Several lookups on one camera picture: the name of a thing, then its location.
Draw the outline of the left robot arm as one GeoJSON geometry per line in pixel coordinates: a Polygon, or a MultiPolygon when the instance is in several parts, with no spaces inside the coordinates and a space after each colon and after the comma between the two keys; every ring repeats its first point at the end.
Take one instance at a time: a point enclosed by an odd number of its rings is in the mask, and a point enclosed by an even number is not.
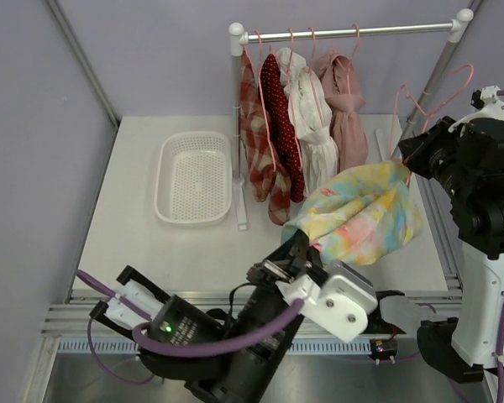
{"type": "Polygon", "coordinates": [[[240,312],[203,311],[132,267],[115,290],[77,276],[105,296],[91,322],[134,341],[145,368],[183,381],[204,402],[259,401],[305,321],[350,343],[368,332],[414,336],[428,314],[401,292],[375,292],[342,262],[325,265],[303,232],[250,268],[252,293],[240,312]]]}

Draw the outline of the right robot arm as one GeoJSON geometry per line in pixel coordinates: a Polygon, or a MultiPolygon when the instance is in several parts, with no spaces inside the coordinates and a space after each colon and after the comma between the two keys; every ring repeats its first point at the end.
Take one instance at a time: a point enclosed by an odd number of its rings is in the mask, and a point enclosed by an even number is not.
{"type": "Polygon", "coordinates": [[[451,380],[480,382],[504,368],[504,121],[445,117],[398,148],[413,174],[449,197],[464,255],[459,316],[422,321],[417,345],[451,380]]]}

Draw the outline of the pink hanger of red skirt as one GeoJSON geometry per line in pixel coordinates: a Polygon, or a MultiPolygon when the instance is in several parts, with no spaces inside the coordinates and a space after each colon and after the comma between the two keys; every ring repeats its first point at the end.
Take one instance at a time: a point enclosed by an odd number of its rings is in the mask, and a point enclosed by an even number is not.
{"type": "Polygon", "coordinates": [[[289,77],[293,77],[306,66],[306,60],[301,55],[295,53],[295,36],[293,30],[289,28],[287,31],[290,34],[291,47],[287,61],[286,74],[289,77]]]}

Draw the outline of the white skirt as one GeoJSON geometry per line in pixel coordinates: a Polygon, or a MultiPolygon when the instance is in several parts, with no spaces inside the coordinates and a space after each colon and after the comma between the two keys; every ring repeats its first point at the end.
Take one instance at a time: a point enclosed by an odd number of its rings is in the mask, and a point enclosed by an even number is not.
{"type": "Polygon", "coordinates": [[[316,73],[307,65],[295,76],[286,74],[290,49],[276,51],[281,84],[289,101],[289,119],[300,145],[304,195],[338,174],[339,152],[330,134],[332,112],[316,73]]]}

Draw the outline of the pink hanger of floral skirt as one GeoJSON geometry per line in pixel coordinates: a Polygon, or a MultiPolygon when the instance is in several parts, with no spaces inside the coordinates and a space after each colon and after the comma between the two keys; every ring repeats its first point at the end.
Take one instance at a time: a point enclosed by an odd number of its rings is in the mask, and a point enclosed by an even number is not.
{"type": "MultiPolygon", "coordinates": [[[[391,123],[390,137],[389,137],[389,151],[391,152],[391,157],[390,157],[391,160],[399,160],[397,157],[393,156],[394,155],[394,151],[395,151],[394,141],[393,140],[394,140],[394,118],[397,115],[397,109],[398,109],[398,103],[399,103],[400,94],[404,92],[405,93],[405,98],[408,99],[408,100],[410,100],[412,102],[413,106],[417,107],[417,112],[422,113],[423,116],[426,118],[426,120],[424,122],[424,125],[423,125],[423,130],[425,131],[425,129],[427,128],[427,126],[428,126],[428,124],[430,122],[430,120],[442,108],[444,108],[451,101],[453,101],[459,94],[461,94],[465,90],[465,88],[470,84],[470,82],[472,81],[474,72],[475,72],[475,68],[474,68],[474,66],[471,63],[466,63],[466,64],[464,64],[464,65],[456,68],[455,70],[452,70],[451,72],[449,72],[447,74],[447,76],[454,76],[457,73],[459,73],[460,71],[465,70],[465,69],[469,70],[469,74],[468,74],[465,82],[463,83],[463,85],[451,97],[449,97],[448,99],[444,100],[437,107],[435,107],[434,109],[432,109],[431,112],[426,112],[423,109],[423,101],[422,102],[417,101],[416,98],[410,93],[409,88],[408,88],[407,85],[400,86],[400,88],[396,92],[395,101],[394,101],[394,108],[393,108],[393,111],[392,111],[392,123],[391,123]]],[[[407,178],[404,180],[404,183],[407,186],[407,188],[410,187],[411,177],[412,177],[412,174],[409,173],[408,176],[407,176],[407,178]]]]}

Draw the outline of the pastel floral skirt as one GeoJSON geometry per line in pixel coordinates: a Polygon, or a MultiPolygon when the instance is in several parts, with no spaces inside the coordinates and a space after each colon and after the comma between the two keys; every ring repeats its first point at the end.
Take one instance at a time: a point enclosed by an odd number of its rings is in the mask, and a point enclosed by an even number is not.
{"type": "Polygon", "coordinates": [[[344,170],[307,197],[283,226],[281,241],[302,232],[323,264],[374,264],[423,229],[410,178],[411,171],[400,160],[344,170]]]}

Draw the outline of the red polka dot skirt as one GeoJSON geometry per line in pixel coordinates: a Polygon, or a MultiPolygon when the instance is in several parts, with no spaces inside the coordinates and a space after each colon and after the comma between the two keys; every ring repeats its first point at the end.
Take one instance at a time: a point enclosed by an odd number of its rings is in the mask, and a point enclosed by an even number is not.
{"type": "Polygon", "coordinates": [[[260,68],[260,87],[272,126],[270,138],[291,180],[290,198],[293,202],[302,202],[305,182],[300,145],[289,119],[289,101],[281,84],[281,70],[273,54],[265,57],[260,68]]]}

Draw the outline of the pink skirt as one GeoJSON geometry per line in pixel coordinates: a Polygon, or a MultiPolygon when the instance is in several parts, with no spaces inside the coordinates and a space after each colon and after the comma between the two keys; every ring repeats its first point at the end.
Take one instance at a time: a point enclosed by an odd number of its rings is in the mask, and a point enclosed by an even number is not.
{"type": "Polygon", "coordinates": [[[331,109],[330,133],[339,151],[339,171],[363,165],[369,148],[359,111],[365,105],[353,59],[330,49],[315,64],[331,109]]]}

